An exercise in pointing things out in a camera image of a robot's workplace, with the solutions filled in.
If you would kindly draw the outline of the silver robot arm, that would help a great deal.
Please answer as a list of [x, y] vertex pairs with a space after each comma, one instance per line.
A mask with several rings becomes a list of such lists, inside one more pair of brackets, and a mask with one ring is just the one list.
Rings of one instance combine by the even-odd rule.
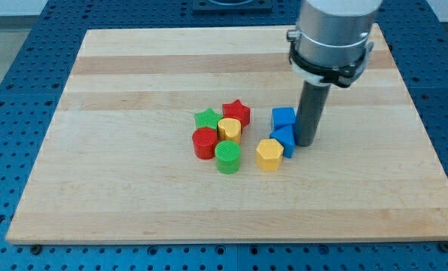
[[347, 88], [364, 72], [381, 0], [303, 0], [286, 33], [292, 69], [308, 84]]

